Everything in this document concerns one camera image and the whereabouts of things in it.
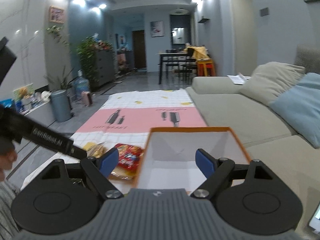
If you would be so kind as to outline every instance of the mirror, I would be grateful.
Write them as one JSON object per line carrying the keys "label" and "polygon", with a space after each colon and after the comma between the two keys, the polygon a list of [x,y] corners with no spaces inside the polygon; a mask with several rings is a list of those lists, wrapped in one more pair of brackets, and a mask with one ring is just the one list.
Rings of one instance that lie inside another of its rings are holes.
{"label": "mirror", "polygon": [[188,41],[187,28],[174,28],[172,29],[173,44],[185,44]]}

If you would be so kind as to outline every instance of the orange stool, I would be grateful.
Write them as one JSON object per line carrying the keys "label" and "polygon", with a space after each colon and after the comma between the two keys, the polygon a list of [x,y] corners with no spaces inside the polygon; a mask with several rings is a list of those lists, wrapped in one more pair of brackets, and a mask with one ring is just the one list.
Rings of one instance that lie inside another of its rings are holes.
{"label": "orange stool", "polygon": [[217,76],[216,75],[216,69],[215,65],[212,59],[210,60],[197,60],[197,66],[198,66],[198,76],[208,76],[207,69],[210,69],[212,77]]}

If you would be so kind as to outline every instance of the silver screw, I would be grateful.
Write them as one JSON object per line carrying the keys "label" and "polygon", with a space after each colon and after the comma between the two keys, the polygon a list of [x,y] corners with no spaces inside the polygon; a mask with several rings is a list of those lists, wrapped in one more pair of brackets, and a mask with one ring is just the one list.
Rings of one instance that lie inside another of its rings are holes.
{"label": "silver screw", "polygon": [[195,195],[198,198],[206,198],[207,196],[209,196],[209,191],[205,190],[205,189],[197,189],[193,195]]}
{"label": "silver screw", "polygon": [[108,190],[106,192],[106,197],[107,198],[119,198],[121,196],[121,192],[119,190]]}

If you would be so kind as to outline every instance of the striped clothing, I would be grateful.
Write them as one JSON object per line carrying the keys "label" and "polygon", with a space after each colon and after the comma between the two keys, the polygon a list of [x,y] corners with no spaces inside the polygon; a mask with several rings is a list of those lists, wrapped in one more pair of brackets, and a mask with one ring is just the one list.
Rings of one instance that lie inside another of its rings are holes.
{"label": "striped clothing", "polygon": [[11,215],[11,204],[19,189],[7,180],[0,182],[0,240],[10,240],[19,233]]}

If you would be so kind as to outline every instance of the blue pillow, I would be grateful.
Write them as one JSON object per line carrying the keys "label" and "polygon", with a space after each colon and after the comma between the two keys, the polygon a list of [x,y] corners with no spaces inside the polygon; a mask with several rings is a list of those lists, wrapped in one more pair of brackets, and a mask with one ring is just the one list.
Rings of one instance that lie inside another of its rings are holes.
{"label": "blue pillow", "polygon": [[309,73],[269,104],[314,148],[320,147],[320,75]]}

